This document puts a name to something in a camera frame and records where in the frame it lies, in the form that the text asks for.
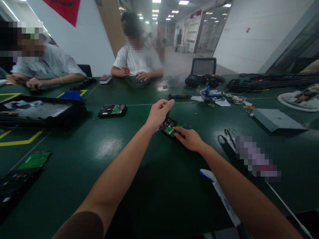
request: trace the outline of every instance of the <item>red banner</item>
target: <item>red banner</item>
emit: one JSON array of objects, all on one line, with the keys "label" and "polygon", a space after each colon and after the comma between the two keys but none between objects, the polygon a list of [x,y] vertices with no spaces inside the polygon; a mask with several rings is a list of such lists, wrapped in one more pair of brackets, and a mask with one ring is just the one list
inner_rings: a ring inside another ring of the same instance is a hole
[{"label": "red banner", "polygon": [[79,12],[80,0],[43,0],[61,17],[76,26],[77,14]]}]

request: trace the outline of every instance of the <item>yellow tape line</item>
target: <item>yellow tape line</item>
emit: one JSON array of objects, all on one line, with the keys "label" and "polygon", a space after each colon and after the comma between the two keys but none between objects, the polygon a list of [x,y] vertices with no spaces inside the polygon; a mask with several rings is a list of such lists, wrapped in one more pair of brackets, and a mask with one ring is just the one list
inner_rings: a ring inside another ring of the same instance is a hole
[{"label": "yellow tape line", "polygon": [[13,145],[21,145],[21,144],[29,144],[31,143],[33,140],[35,140],[40,134],[42,134],[43,131],[39,131],[37,132],[35,135],[33,135],[30,139],[28,140],[21,140],[21,141],[12,141],[12,142],[3,142],[3,143],[0,143],[0,147],[2,146],[13,146]]},{"label": "yellow tape line", "polygon": [[84,95],[87,92],[87,90],[80,90],[80,91],[82,92],[80,96]]},{"label": "yellow tape line", "polygon": [[12,95],[11,97],[9,97],[9,98],[6,98],[5,100],[3,100],[3,101],[0,101],[0,103],[2,103],[2,102],[5,102],[5,101],[7,101],[7,100],[11,100],[12,98],[15,98],[15,97],[17,97],[18,95],[21,95],[22,93],[7,93],[7,94],[0,94],[0,96],[1,95]]}]

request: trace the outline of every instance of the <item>glass wall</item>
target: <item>glass wall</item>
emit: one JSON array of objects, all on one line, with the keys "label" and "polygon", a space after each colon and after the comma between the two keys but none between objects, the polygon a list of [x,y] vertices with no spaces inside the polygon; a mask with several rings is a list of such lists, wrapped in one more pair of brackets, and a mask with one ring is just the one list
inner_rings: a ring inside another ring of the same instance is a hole
[{"label": "glass wall", "polygon": [[319,59],[319,14],[296,37],[267,73],[299,73]]},{"label": "glass wall", "polygon": [[203,13],[205,16],[196,53],[203,57],[212,57],[224,29],[231,2],[222,4]]}]

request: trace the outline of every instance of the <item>light blue shirt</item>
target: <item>light blue shirt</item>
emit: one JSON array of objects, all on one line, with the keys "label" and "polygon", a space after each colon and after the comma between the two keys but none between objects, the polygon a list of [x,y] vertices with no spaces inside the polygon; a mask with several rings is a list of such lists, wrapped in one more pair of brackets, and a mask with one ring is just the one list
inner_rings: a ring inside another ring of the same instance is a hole
[{"label": "light blue shirt", "polygon": [[12,73],[38,79],[54,79],[71,73],[86,77],[74,59],[61,48],[48,43],[46,46],[47,51],[43,56],[43,62],[17,62],[12,68]]}]

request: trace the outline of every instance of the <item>sleeve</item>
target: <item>sleeve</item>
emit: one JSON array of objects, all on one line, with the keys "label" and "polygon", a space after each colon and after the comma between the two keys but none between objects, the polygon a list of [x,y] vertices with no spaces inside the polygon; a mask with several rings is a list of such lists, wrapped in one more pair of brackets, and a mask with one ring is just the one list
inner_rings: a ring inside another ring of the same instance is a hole
[{"label": "sleeve", "polygon": [[159,56],[153,47],[152,47],[152,65],[153,65],[153,70],[158,70],[163,68],[162,63],[160,62]]},{"label": "sleeve", "polygon": [[52,239],[103,239],[103,222],[91,211],[74,214],[57,231]]},{"label": "sleeve", "polygon": [[33,70],[31,70],[28,64],[25,62],[17,62],[17,64],[13,66],[11,72],[19,73],[29,78],[32,78],[36,75],[36,73]]},{"label": "sleeve", "polygon": [[70,55],[65,56],[65,66],[69,74],[79,74],[86,77],[86,74],[75,63],[74,59]]},{"label": "sleeve", "polygon": [[126,50],[124,47],[122,47],[117,53],[117,56],[113,65],[120,69],[122,68],[122,66],[126,65]]}]

